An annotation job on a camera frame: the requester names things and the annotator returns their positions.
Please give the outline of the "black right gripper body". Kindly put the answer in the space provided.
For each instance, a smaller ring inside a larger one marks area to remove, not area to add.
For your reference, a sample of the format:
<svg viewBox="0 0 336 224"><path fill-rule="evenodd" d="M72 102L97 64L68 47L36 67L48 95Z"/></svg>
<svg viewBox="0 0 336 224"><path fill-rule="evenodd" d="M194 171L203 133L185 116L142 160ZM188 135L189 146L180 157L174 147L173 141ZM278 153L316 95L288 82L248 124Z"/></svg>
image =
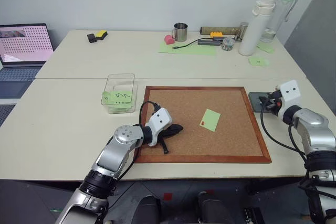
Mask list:
<svg viewBox="0 0 336 224"><path fill-rule="evenodd" d="M273 115L278 115L279 110L282 107L282 94L280 90L267 93L266 110Z"/></svg>

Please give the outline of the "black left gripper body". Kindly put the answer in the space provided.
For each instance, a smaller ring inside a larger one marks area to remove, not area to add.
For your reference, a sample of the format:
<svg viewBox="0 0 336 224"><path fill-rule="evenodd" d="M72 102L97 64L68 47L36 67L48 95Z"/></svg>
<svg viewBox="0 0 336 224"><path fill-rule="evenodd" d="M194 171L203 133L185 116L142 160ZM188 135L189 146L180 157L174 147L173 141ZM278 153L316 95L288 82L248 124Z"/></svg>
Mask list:
<svg viewBox="0 0 336 224"><path fill-rule="evenodd" d="M162 140L162 139L167 138L167 137L172 137L172 136L174 136L178 133L179 133L179 125L178 124L171 124L168 128L166 128L165 130L161 131L158 134L157 139Z"/></svg>

